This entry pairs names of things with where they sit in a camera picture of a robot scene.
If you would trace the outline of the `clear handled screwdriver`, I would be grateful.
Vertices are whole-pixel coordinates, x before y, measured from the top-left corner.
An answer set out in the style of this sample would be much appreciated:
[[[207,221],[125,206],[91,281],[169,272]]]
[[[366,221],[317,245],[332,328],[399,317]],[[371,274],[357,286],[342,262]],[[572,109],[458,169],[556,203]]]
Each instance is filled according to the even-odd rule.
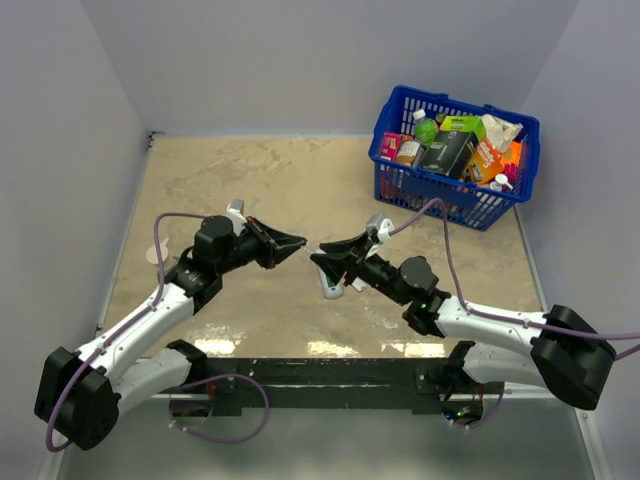
[[[306,252],[307,254],[309,254],[309,255],[324,253],[324,252],[323,252],[322,250],[320,250],[320,249],[312,250],[312,249],[307,248],[307,247],[302,247],[302,250],[303,250],[304,252]]]

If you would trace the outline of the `white remote control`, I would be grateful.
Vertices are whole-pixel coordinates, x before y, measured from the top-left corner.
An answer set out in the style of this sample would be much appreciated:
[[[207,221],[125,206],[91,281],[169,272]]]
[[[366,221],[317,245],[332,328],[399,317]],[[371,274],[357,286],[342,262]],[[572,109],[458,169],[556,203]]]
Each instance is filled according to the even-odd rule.
[[[320,267],[318,267],[317,270],[324,297],[326,299],[335,300],[344,295],[344,289],[341,284],[333,282]]]

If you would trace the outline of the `white battery cover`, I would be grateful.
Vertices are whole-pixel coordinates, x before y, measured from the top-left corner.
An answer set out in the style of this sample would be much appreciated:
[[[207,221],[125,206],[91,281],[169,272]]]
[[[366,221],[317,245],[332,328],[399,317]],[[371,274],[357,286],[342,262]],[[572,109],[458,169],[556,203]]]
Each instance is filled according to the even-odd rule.
[[[352,282],[352,287],[358,291],[358,292],[362,292],[366,289],[367,285],[365,282],[361,281],[360,279],[355,279]]]

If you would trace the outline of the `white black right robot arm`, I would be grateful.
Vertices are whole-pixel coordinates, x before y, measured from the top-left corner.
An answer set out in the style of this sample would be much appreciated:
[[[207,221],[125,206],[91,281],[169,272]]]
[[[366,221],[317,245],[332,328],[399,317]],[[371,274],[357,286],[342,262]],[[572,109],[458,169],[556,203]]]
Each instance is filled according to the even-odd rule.
[[[403,318],[424,336],[458,344],[432,380],[459,393],[477,384],[518,383],[547,389],[557,399],[594,410],[616,358],[614,348],[572,309],[513,312],[477,306],[438,289],[423,256],[394,266],[374,251],[370,235],[324,243],[312,262],[333,282],[361,280],[405,306]]]

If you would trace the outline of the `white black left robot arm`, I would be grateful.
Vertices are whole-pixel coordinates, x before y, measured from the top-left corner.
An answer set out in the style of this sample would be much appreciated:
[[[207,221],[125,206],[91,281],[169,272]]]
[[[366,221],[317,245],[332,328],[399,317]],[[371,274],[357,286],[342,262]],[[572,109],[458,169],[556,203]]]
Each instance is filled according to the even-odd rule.
[[[167,389],[213,389],[204,352],[184,340],[156,357],[140,356],[198,313],[222,289],[225,274],[251,262],[273,269],[307,241],[240,214],[201,216],[200,228],[176,265],[161,269],[158,286],[107,332],[74,351],[60,347],[45,360],[34,412],[47,424],[45,444],[58,453],[101,443],[118,418]]]

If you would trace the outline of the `blue plastic basket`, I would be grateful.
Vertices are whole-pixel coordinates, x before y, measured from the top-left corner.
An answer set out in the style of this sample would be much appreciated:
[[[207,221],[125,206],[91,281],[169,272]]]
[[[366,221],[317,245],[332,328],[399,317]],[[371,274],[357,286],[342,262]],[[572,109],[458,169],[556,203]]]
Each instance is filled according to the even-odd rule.
[[[411,113],[419,108],[425,109],[429,117],[441,112],[463,116],[491,114],[521,124],[523,130],[517,141],[522,144],[523,151],[513,190],[498,192],[481,188],[382,158],[380,149],[384,135],[411,133],[414,130]],[[540,122],[533,116],[489,104],[469,104],[451,99],[446,93],[397,85],[380,111],[368,154],[374,164],[376,200],[417,211],[429,200],[439,198],[446,203],[448,221],[485,231],[516,204],[531,199],[539,169]]]

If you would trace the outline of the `orange jar white label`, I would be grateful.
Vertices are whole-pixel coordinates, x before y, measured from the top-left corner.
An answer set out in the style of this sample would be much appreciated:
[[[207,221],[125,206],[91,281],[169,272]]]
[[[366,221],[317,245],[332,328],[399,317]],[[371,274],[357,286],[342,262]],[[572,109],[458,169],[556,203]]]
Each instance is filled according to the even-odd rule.
[[[425,153],[425,146],[417,140],[405,140],[399,146],[394,161],[405,166],[414,166]]]

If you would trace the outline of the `pink box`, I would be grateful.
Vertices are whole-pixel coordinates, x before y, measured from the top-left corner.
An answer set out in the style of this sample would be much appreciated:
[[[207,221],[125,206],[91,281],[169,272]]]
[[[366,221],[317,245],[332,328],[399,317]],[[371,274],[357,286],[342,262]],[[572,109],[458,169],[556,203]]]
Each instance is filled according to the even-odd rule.
[[[394,161],[402,143],[407,139],[404,134],[385,132],[378,148],[378,156],[387,161]]]

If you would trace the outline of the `beige round paddle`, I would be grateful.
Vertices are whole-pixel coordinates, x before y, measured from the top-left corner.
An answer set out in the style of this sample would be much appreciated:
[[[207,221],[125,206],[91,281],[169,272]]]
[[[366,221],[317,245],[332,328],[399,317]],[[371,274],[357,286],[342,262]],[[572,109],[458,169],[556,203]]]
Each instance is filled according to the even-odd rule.
[[[168,257],[168,238],[164,238],[159,242],[159,246],[152,245],[145,254],[146,261],[152,265],[159,266],[160,264],[164,264]]]

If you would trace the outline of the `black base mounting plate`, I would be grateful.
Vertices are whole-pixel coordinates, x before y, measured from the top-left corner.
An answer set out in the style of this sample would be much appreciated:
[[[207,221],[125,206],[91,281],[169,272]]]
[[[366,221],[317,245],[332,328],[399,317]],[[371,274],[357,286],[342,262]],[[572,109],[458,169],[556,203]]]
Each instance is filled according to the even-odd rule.
[[[235,374],[253,378],[273,409],[409,410],[438,415],[461,407],[472,394],[500,391],[466,379],[445,358],[209,358],[189,374],[189,383],[222,375],[212,388],[167,388],[167,393],[213,394],[213,414],[236,416],[260,408],[256,387]]]

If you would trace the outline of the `black green razor box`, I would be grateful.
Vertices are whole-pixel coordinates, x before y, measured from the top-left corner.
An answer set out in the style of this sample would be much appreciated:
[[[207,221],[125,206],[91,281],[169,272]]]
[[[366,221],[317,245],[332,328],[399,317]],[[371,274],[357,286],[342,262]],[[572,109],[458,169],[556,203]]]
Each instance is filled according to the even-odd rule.
[[[433,141],[416,160],[414,167],[432,174],[459,180],[479,142],[485,137],[480,116],[446,116]]]

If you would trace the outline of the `green bottle white cap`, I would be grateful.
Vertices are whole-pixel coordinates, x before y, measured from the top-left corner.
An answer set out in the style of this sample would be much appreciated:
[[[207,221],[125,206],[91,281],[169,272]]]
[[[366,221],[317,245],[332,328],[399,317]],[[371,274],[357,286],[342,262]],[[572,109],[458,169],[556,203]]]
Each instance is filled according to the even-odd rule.
[[[424,109],[412,113],[414,121],[414,138],[425,147],[428,147],[439,131],[437,122],[429,118]]]

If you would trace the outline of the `orange razor package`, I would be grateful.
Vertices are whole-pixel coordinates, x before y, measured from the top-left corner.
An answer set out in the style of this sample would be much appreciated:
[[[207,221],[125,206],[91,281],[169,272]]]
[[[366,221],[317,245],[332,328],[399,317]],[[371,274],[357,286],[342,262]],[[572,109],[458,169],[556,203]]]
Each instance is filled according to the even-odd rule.
[[[483,138],[472,154],[461,179],[465,183],[485,186],[503,171],[502,154],[487,138]]]

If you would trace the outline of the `white crumpled bag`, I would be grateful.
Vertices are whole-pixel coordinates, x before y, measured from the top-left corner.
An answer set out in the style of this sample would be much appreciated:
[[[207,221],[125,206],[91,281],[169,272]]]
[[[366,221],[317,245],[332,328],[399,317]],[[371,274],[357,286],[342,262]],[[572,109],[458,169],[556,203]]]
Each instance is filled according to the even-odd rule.
[[[505,153],[523,129],[521,123],[511,123],[491,114],[481,116],[485,137],[494,149]]]

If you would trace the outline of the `bright orange package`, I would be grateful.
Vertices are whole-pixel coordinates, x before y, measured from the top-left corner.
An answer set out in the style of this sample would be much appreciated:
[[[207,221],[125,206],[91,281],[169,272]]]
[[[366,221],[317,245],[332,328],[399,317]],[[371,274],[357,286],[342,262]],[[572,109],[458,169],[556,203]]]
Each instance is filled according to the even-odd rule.
[[[521,159],[522,143],[513,141],[507,150],[501,156],[501,163],[504,167],[515,166],[519,167]]]

